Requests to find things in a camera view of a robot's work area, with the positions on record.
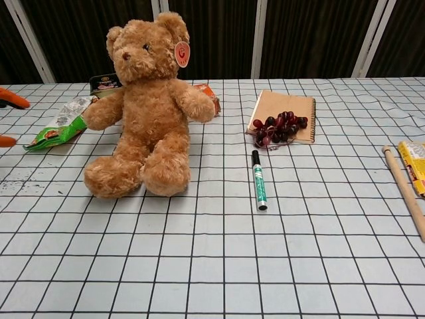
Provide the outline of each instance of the brown notebook cover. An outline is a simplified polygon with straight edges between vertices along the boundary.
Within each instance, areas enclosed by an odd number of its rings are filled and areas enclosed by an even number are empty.
[[[298,131],[295,142],[312,144],[315,135],[316,102],[314,98],[305,96],[284,95],[263,90],[257,99],[251,119],[246,128],[247,134],[255,134],[252,122],[255,119],[265,122],[269,116],[277,117],[283,111],[292,111],[296,116],[308,118],[307,127]]]

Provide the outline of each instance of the teddy bear arm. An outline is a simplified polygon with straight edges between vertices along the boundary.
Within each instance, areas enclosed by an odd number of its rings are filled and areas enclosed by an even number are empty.
[[[214,102],[204,92],[175,80],[171,84],[171,94],[178,107],[193,120],[205,123],[214,118]]]
[[[124,90],[99,99],[84,112],[84,121],[91,130],[104,130],[122,119]]]

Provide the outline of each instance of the marker cap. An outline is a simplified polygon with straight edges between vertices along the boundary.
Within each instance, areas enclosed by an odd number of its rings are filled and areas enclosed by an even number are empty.
[[[258,151],[252,151],[252,166],[260,165],[260,156],[258,155]]]

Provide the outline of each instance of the wooden dowel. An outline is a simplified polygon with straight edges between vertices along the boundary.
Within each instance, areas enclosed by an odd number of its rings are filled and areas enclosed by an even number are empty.
[[[385,154],[386,163],[388,164],[392,175],[394,176],[397,186],[406,202],[407,208],[412,215],[416,229],[419,232],[420,238],[425,243],[425,216],[422,214],[422,210],[416,201],[415,194],[412,188],[409,186],[406,178],[401,172],[400,166],[397,164],[395,157],[393,156],[391,149],[388,146],[382,148],[382,152]]]

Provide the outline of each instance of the marker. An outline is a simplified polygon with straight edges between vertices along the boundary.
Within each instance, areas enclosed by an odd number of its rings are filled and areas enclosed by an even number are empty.
[[[264,187],[263,169],[260,164],[260,156],[256,150],[252,151],[252,172],[254,173],[257,208],[261,211],[265,211],[267,209],[266,188]]]

